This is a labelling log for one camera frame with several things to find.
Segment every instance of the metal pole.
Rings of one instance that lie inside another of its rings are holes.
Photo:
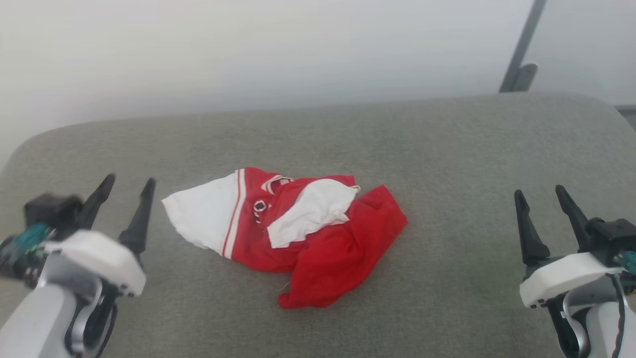
[[[501,83],[499,92],[513,91],[515,81],[521,69],[521,63],[523,61],[523,58],[525,57],[525,52],[530,46],[532,35],[537,28],[537,24],[539,23],[539,19],[541,18],[541,13],[543,12],[543,8],[546,5],[546,1],[547,0],[534,0],[534,4],[532,4],[532,8],[530,9],[530,13],[528,14],[528,19],[525,22],[525,26],[523,26],[521,36],[519,37],[519,42],[517,43],[515,52],[513,53],[513,58],[510,60],[508,71],[504,76],[504,81]]]

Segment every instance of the red and white jersey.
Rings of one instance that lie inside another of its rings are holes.
[[[293,180],[245,168],[162,202],[194,245],[258,271],[293,271],[284,308],[324,307],[360,284],[406,225],[384,186],[355,201],[359,190],[353,176]],[[335,272],[339,278],[330,277]]]

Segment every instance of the red fabric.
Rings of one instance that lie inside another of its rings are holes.
[[[273,182],[273,194],[263,190],[277,175],[245,169],[246,198],[232,260],[257,271],[292,272],[290,292],[279,297],[283,308],[327,307],[366,279],[406,226],[406,217],[388,189],[380,186],[353,201],[346,212],[348,222],[324,227],[289,248],[272,248],[267,226],[294,205],[309,183],[330,178],[349,187],[356,184],[353,176],[338,175]],[[260,202],[265,205],[262,211]]]
[[[362,283],[407,224],[383,185],[354,201],[349,221],[307,236],[283,308],[327,307]]]
[[[291,243],[289,248],[272,248],[266,228],[284,214],[298,198],[300,192],[318,179],[333,179],[347,186],[356,184],[352,175],[332,175],[322,178],[299,178],[285,185],[274,183],[274,194],[261,187],[277,173],[266,173],[257,168],[245,169],[247,196],[241,208],[237,239],[232,251],[232,260],[263,272],[292,272],[296,266],[298,252],[306,247],[306,241]],[[262,201],[267,209],[259,212],[259,221],[254,216],[254,205]]]

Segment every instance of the white wall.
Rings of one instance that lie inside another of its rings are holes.
[[[530,90],[636,104],[636,1],[548,0],[528,62],[539,66]]]
[[[109,118],[497,92],[531,0],[0,0],[0,167]]]

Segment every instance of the cable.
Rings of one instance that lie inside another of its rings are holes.
[[[108,340],[111,337],[111,333],[113,333],[113,329],[115,328],[115,320],[117,319],[117,304],[113,303],[113,310],[112,310],[112,314],[111,314],[111,323],[108,326],[108,331],[106,332],[106,335],[104,336],[104,341],[102,342],[102,346],[99,347],[99,350],[97,351],[97,355],[95,355],[95,358],[99,358],[102,356],[102,353],[104,352],[104,348],[106,347],[106,344],[108,344]]]
[[[621,353],[621,346],[623,345],[623,336],[625,335],[625,298],[621,291],[621,286],[614,275],[609,273],[605,274],[612,280],[614,289],[616,290],[616,298],[618,299],[618,334],[616,335],[616,344],[614,346],[614,352],[612,358],[618,358]]]

